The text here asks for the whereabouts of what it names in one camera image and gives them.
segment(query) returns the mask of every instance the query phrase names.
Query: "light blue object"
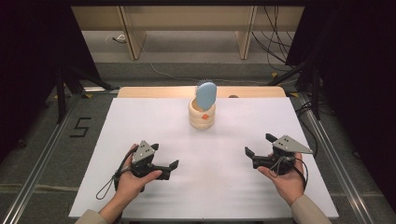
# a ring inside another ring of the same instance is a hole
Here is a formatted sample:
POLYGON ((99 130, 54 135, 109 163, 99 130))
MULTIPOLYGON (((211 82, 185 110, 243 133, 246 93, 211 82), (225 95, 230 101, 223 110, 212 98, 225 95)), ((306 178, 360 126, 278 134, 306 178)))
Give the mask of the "light blue object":
POLYGON ((199 82, 196 92, 198 106, 204 111, 210 109, 210 107, 212 107, 212 105, 216 102, 217 91, 217 86, 210 80, 203 80, 199 82))

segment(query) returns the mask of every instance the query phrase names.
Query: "human hand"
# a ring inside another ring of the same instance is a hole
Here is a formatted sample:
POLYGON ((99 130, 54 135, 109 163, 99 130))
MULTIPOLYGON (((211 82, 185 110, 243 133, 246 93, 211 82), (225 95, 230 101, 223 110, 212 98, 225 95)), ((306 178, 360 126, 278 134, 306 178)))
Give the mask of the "human hand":
MULTIPOLYGON (((297 160, 294 166, 303 174, 303 163, 299 161, 302 159, 301 153, 296 153, 295 157, 297 160)), ((257 170, 273 181, 277 192, 289 206, 304 194, 303 180, 295 170, 291 170, 285 175, 276 175, 276 173, 264 166, 258 167, 257 170)))
MULTIPOLYGON (((132 154, 128 156, 123 167, 131 166, 132 154)), ((122 213, 125 207, 139 194, 140 190, 149 182, 156 179, 163 172, 161 170, 153 171, 143 177, 136 177, 132 172, 124 172, 120 176, 118 189, 114 197, 108 202, 99 214, 107 221, 113 223, 116 218, 122 213)))

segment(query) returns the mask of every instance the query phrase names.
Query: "white table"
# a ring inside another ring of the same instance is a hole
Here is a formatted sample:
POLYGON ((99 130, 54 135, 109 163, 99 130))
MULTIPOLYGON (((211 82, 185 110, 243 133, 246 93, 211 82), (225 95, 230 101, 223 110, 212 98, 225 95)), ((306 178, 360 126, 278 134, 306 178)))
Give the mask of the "white table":
MULTIPOLYGON (((200 131, 189 124, 190 98, 117 98, 107 114, 70 217, 99 211, 114 194, 98 201, 99 189, 119 167, 133 143, 159 143, 153 163, 179 160, 170 180, 155 180, 124 210, 133 220, 263 220, 290 217, 273 183, 252 168, 245 147, 272 152, 265 134, 287 134, 307 146, 289 98, 218 98, 216 121, 200 131)), ((305 193, 327 217, 338 217, 312 155, 305 193)))

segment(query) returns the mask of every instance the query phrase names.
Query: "sleeve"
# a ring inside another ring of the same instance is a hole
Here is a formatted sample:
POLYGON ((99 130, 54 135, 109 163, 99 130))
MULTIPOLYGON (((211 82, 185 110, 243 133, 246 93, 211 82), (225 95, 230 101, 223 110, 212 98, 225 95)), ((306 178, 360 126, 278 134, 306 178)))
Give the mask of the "sleeve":
POLYGON ((104 218, 102 218, 99 213, 87 210, 82 217, 80 217, 76 224, 108 224, 104 218))
POLYGON ((299 224, 331 223, 320 208, 306 195, 301 196, 291 205, 291 213, 299 224))

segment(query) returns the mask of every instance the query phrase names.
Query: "gray carpet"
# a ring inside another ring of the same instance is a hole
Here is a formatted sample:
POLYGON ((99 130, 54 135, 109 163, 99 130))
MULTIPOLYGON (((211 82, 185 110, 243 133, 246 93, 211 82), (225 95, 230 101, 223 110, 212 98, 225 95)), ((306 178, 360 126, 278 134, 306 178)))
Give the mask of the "gray carpet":
MULTIPOLYGON (((212 78, 218 85, 262 85, 272 79, 273 68, 268 64, 206 64, 206 63, 155 63, 154 67, 161 73, 154 72, 149 63, 98 63, 97 68, 103 81, 113 86, 183 86, 195 85, 196 80, 178 78, 212 78)), ((84 86, 94 86, 87 80, 84 86)), ((293 83, 283 86, 286 91, 294 91, 293 83)), ((49 108, 43 108, 30 132, 25 136, 27 147, 14 149, 0 164, 0 216, 3 217, 21 185, 33 169, 37 158, 45 147, 57 120, 55 92, 48 99, 49 108)), ((101 132, 106 113, 116 94, 94 94, 91 98, 78 100, 70 119, 62 132, 62 137, 55 148, 45 172, 38 181, 35 192, 27 204, 19 223, 74 223, 68 217, 68 211, 76 197, 78 186, 91 159, 96 141, 101 132), (89 127, 85 137, 71 137, 83 134, 75 130, 79 118, 90 118, 81 121, 89 127)), ((299 98, 290 97, 295 109, 300 108, 299 98)), ((376 187, 359 158, 352 154, 353 146, 347 134, 332 114, 328 106, 320 108, 322 125, 332 140, 338 155, 342 158, 353 183, 367 204, 375 223, 396 223, 396 216, 386 199, 376 187)), ((303 121, 312 130, 306 114, 303 121)), ((314 137, 303 128, 309 145, 315 147, 314 137)), ((332 166, 318 144, 316 157, 318 168, 338 209, 340 217, 332 223, 359 223, 355 213, 341 188, 332 166)), ((264 221, 264 223, 291 223, 291 219, 264 221)))

